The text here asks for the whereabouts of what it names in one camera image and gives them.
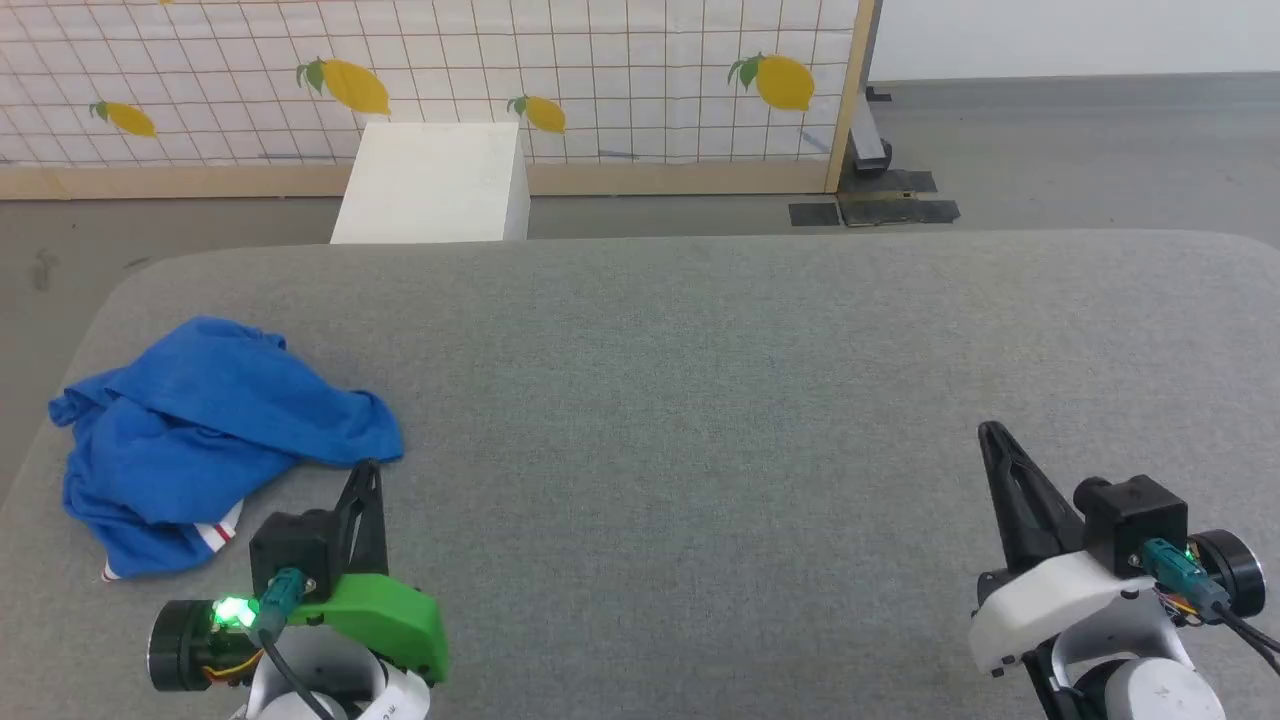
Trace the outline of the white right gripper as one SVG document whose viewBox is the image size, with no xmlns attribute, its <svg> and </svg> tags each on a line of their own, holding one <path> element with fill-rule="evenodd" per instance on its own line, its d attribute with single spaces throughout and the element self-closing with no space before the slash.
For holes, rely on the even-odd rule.
<svg viewBox="0 0 1280 720">
<path fill-rule="evenodd" d="M 1041 564 L 993 591 L 977 610 L 968 632 L 977 669 L 992 673 L 1006 659 L 1020 664 L 1047 641 L 1053 642 L 1050 666 L 1057 679 L 1074 664 L 1121 653 L 1193 669 L 1155 579 L 1117 578 L 1078 552 L 1082 518 L 1002 423 L 980 423 L 978 441 L 1006 570 L 1019 575 Z"/>
</svg>

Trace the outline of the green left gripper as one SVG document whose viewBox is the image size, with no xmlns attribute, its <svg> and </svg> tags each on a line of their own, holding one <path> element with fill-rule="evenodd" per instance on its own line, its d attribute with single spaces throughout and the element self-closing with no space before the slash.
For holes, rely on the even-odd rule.
<svg viewBox="0 0 1280 720">
<path fill-rule="evenodd" d="M 362 521 L 362 573 L 343 575 L 328 600 L 303 601 L 291 625 L 329 626 L 401 670 L 434 687 L 449 679 L 451 647 L 444 618 L 429 594 L 389 575 L 381 469 L 357 462 L 340 492 L 338 568 L 349 571 Z"/>
</svg>

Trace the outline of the blue sports jersey white trim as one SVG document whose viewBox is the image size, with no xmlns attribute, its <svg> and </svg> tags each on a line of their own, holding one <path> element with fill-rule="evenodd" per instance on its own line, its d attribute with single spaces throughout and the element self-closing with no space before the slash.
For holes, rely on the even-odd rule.
<svg viewBox="0 0 1280 720">
<path fill-rule="evenodd" d="M 342 389 L 282 334 L 195 316 L 47 405 L 72 433 L 61 505 L 102 546 L 102 579 L 187 571 L 234 538 L 244 501 L 301 462 L 393 462 L 376 395 Z"/>
</svg>

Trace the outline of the large black floor patch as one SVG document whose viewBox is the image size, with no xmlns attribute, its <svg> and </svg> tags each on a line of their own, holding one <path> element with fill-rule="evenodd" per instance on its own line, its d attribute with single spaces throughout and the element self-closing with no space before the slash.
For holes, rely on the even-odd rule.
<svg viewBox="0 0 1280 720">
<path fill-rule="evenodd" d="M 841 181 L 836 202 L 847 227 L 952 224 L 961 217 L 954 200 L 938 196 L 929 170 L 850 176 Z"/>
</svg>

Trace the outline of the white box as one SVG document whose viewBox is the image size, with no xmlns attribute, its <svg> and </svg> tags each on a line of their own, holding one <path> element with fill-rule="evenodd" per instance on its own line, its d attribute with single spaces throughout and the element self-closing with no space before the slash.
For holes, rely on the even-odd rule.
<svg viewBox="0 0 1280 720">
<path fill-rule="evenodd" d="M 515 123 L 365 128 L 333 245 L 526 240 L 531 193 Z"/>
</svg>

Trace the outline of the grey metal partition foot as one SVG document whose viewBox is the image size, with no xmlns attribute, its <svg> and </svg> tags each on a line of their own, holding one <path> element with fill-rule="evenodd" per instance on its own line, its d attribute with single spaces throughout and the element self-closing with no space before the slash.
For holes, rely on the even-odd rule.
<svg viewBox="0 0 1280 720">
<path fill-rule="evenodd" d="M 883 5 L 884 0 L 858 3 L 846 73 L 846 79 L 852 85 L 844 99 L 847 110 L 847 164 L 854 176 L 867 179 L 883 176 L 893 156 L 892 145 L 881 132 L 874 115 L 876 105 L 891 102 L 893 96 L 877 90 L 869 81 Z"/>
</svg>

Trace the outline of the lemon print partition screen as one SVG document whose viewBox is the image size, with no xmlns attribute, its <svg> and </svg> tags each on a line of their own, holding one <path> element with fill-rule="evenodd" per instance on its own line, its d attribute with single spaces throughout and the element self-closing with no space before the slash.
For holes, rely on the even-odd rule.
<svg viewBox="0 0 1280 720">
<path fill-rule="evenodd" d="M 335 196 L 366 128 L 534 193 L 823 193 L 879 0 L 0 0 L 0 200 Z"/>
</svg>

